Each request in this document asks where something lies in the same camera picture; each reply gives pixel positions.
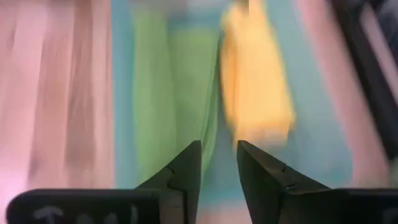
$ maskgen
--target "blue surface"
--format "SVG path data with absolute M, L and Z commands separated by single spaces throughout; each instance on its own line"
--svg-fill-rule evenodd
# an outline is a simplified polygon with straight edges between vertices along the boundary
M 280 49 L 297 114 L 297 126 L 285 149 L 273 153 L 294 169 L 330 187 L 346 185 L 352 174 L 351 151 L 346 147 L 340 124 L 322 82 L 310 46 L 295 18 L 291 1 L 268 0 L 270 20 Z M 218 27 L 223 7 L 173 15 L 170 28 Z M 116 130 L 116 186 L 137 184 L 135 150 L 132 147 L 132 28 L 129 3 L 113 0 L 113 66 Z M 201 190 L 200 207 L 244 200 L 235 152 L 223 112 L 218 121 L 216 149 Z

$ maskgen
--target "green cloth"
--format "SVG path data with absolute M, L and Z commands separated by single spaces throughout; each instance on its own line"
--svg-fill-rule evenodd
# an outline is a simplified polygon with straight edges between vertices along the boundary
M 133 110 L 140 182 L 192 141 L 202 143 L 202 176 L 216 141 L 219 32 L 168 30 L 161 13 L 134 13 Z

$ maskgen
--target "green fabric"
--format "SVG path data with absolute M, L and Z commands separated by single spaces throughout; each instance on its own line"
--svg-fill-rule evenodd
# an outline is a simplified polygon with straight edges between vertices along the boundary
M 134 13 L 133 110 L 140 182 L 192 141 L 202 142 L 202 176 L 216 141 L 217 30 L 167 30 L 159 12 Z

